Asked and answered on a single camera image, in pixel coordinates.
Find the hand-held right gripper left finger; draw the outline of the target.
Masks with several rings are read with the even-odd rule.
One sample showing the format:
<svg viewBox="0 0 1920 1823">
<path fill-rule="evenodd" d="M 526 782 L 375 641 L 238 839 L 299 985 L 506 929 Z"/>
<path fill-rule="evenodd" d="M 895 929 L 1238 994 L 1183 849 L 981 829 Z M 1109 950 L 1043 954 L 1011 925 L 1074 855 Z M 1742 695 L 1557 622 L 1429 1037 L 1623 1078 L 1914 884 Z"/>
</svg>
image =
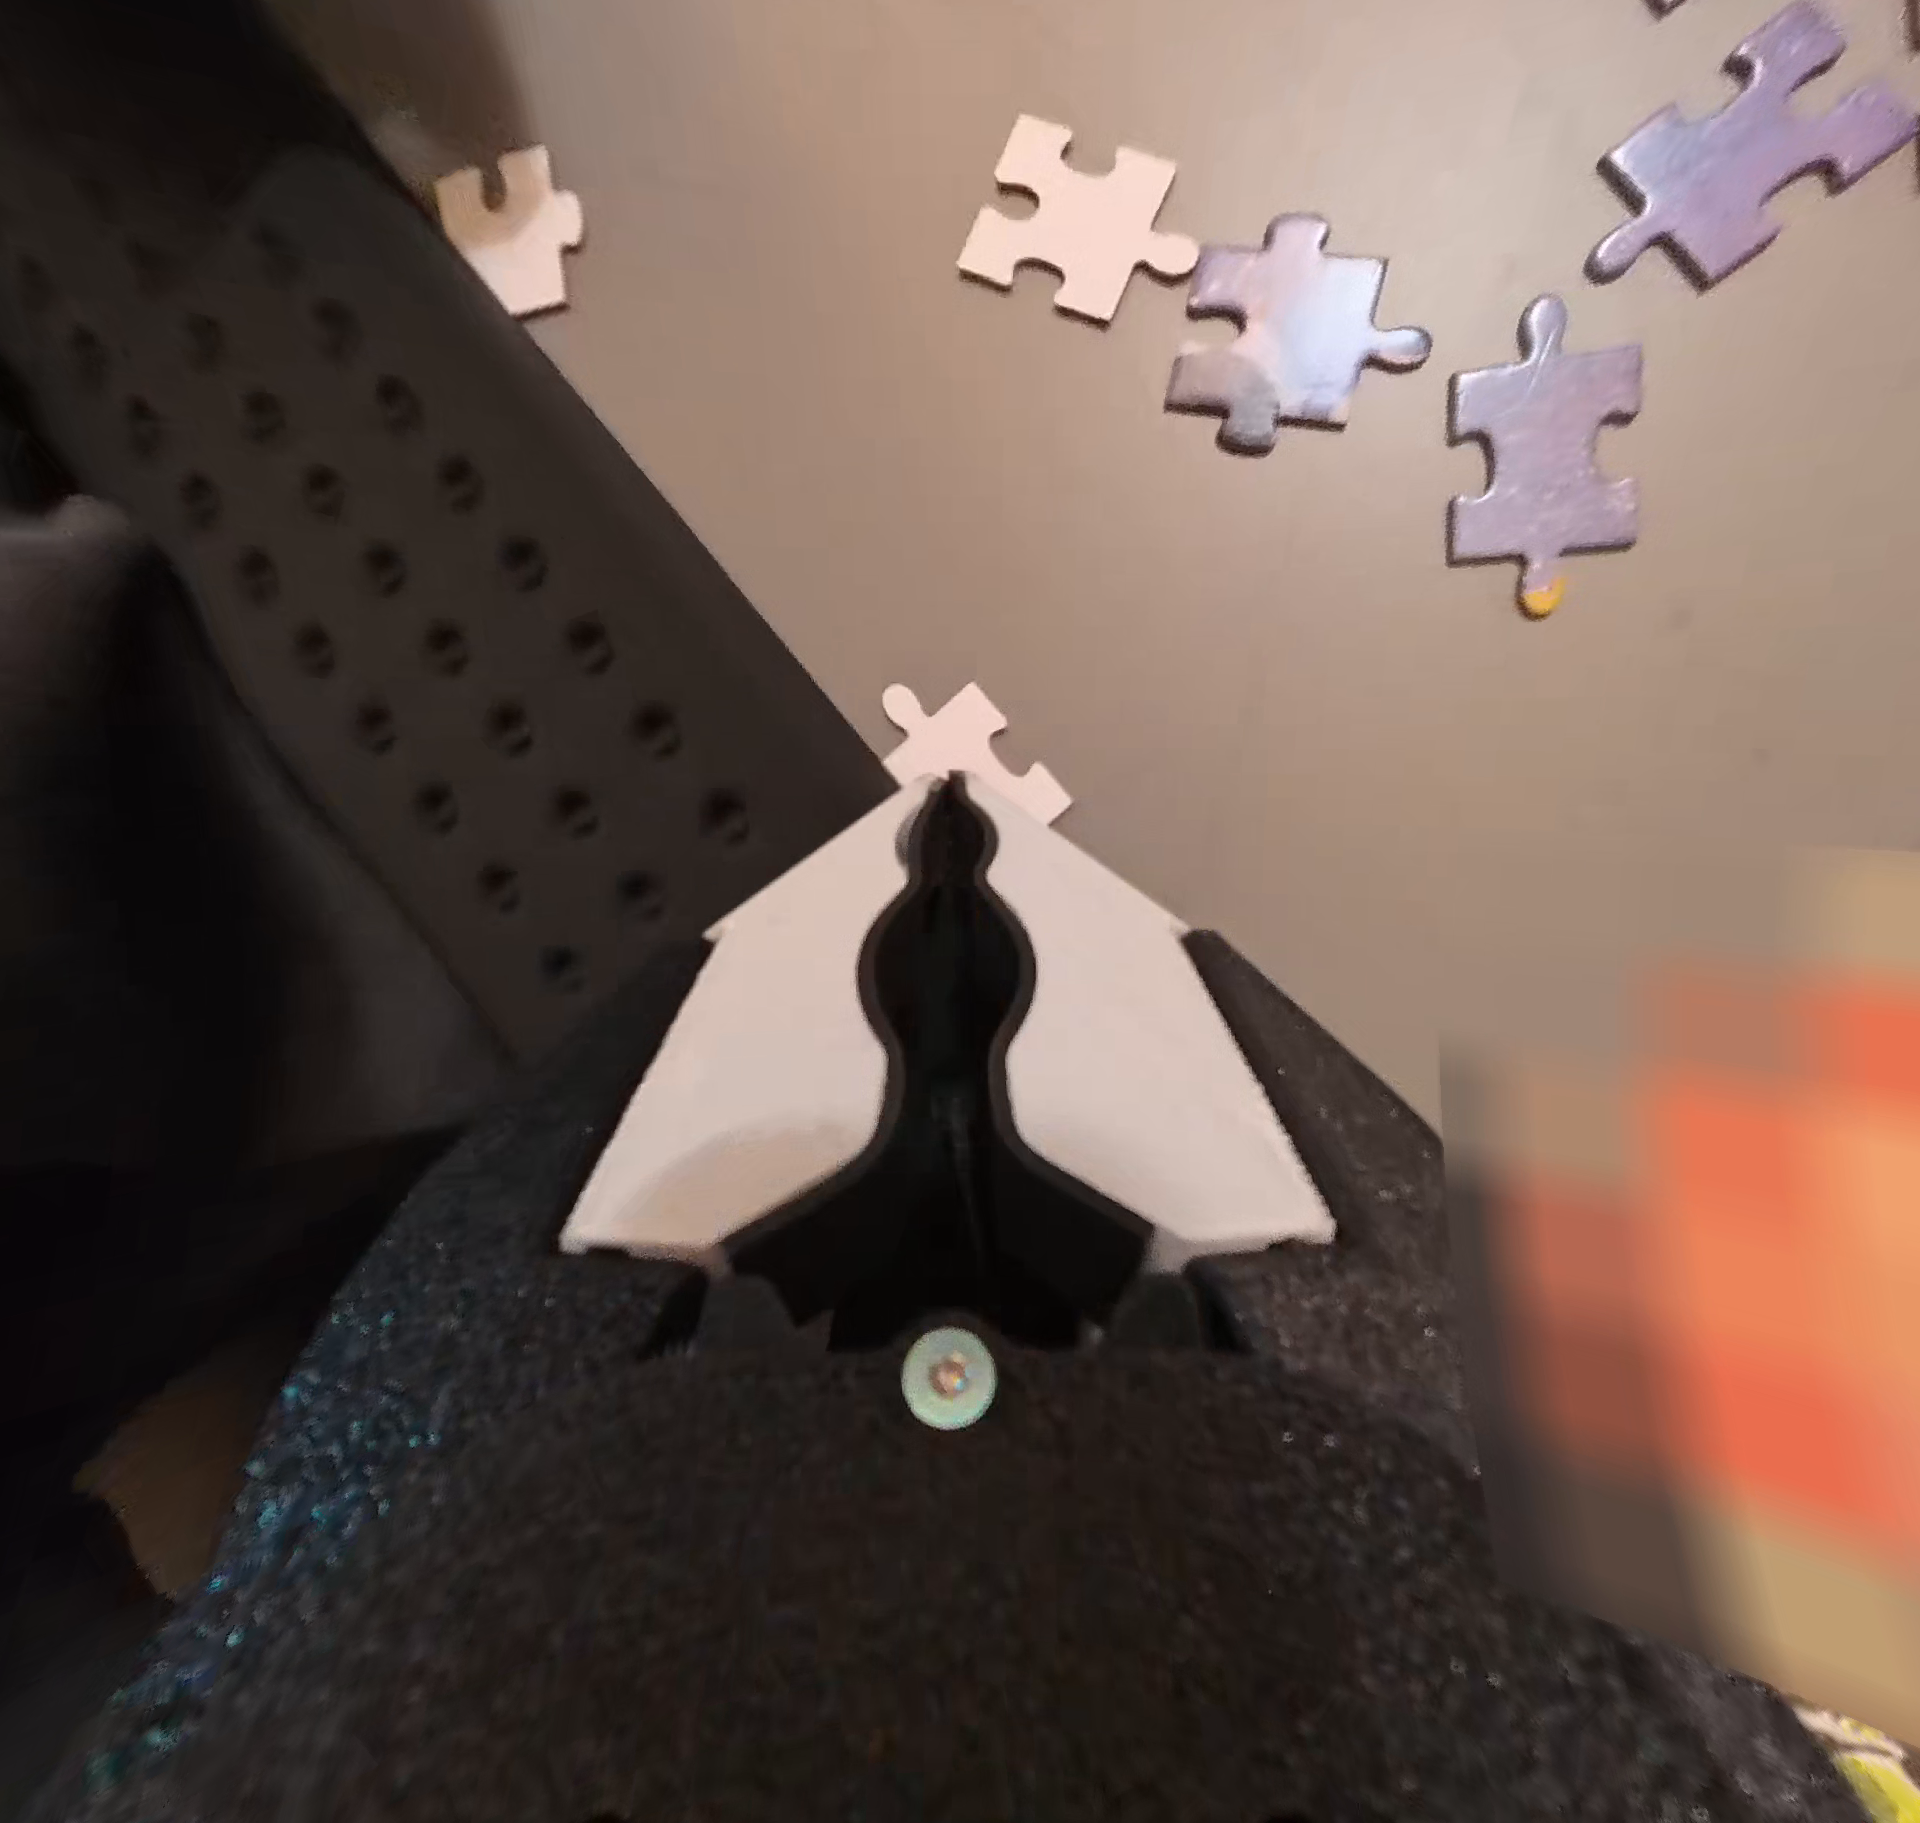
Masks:
<svg viewBox="0 0 1920 1823">
<path fill-rule="evenodd" d="M 707 954 L 565 1210 L 563 1254 L 755 1276 L 791 1318 L 825 1318 L 854 1240 L 796 1250 L 755 1231 L 879 1133 L 887 1052 L 858 973 L 908 887 L 935 793 L 917 781 L 887 795 L 707 925 Z"/>
</svg>

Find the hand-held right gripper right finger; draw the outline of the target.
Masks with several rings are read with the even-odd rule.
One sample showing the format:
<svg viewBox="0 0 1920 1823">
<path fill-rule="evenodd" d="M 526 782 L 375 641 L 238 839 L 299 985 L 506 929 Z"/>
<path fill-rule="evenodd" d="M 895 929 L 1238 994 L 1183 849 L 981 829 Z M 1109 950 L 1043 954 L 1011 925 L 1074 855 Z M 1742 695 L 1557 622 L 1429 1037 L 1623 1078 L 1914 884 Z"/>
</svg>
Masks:
<svg viewBox="0 0 1920 1823">
<path fill-rule="evenodd" d="M 1109 1323 L 1141 1277 L 1336 1237 L 1190 941 L 947 777 L 947 1143 L 995 1298 L 1037 1323 Z"/>
</svg>

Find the white backed puzzle piece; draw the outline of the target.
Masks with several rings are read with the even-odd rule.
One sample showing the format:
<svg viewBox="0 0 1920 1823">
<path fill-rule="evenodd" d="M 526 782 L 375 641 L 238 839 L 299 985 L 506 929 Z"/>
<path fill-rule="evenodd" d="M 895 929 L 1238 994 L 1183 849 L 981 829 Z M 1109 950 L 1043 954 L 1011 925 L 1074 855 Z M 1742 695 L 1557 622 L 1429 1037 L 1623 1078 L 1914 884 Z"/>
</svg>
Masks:
<svg viewBox="0 0 1920 1823">
<path fill-rule="evenodd" d="M 899 731 L 896 745 L 879 756 L 896 785 L 959 771 L 1039 823 L 1053 823 L 1072 806 L 1072 793 L 1043 763 L 1011 771 L 998 761 L 1005 714 L 978 685 L 965 685 L 935 711 L 927 711 L 912 686 L 887 685 L 879 707 Z"/>
</svg>

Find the grey desk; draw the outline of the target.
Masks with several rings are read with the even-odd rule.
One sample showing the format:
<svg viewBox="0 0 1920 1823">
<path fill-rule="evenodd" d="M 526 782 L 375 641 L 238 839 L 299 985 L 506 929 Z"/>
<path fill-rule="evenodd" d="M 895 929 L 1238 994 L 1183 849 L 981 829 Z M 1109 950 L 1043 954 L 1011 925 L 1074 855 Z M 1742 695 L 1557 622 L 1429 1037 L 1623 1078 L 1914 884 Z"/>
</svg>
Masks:
<svg viewBox="0 0 1920 1823">
<path fill-rule="evenodd" d="M 1823 0 L 1917 99 L 1917 0 Z M 1422 1113 L 1469 1043 L 1606 1052 L 1670 959 L 1756 953 L 1817 849 L 1917 849 L 1917 165 L 1785 190 L 1694 292 L 1590 286 L 1595 159 L 1788 0 L 262 0 L 421 194 L 545 146 L 581 197 L 529 335 L 879 747 L 884 685 L 978 682 L 1011 763 Z M 1166 228 L 1281 209 L 1387 260 L 1343 431 L 1268 456 L 1166 410 L 1183 292 L 1109 325 L 954 270 L 1016 113 L 1177 162 Z M 1458 370 L 1638 343 L 1595 456 L 1641 536 L 1450 564 L 1485 484 Z"/>
</svg>

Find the purple puzzle piece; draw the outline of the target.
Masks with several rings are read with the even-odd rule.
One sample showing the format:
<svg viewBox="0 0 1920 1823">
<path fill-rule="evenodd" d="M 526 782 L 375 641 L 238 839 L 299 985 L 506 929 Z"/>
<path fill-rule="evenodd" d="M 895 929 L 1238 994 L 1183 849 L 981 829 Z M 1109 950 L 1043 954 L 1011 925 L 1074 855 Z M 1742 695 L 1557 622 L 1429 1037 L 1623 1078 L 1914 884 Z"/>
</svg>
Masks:
<svg viewBox="0 0 1920 1823">
<path fill-rule="evenodd" d="M 1447 510 L 1447 563 L 1508 563 L 1515 603 L 1528 619 L 1565 596 L 1565 563 L 1620 554 L 1641 536 L 1638 480 L 1595 456 L 1601 427 L 1643 408 L 1643 348 L 1569 348 L 1569 309 L 1539 295 L 1518 316 L 1518 359 L 1458 370 L 1447 386 L 1447 442 L 1477 442 L 1485 484 Z"/>
</svg>

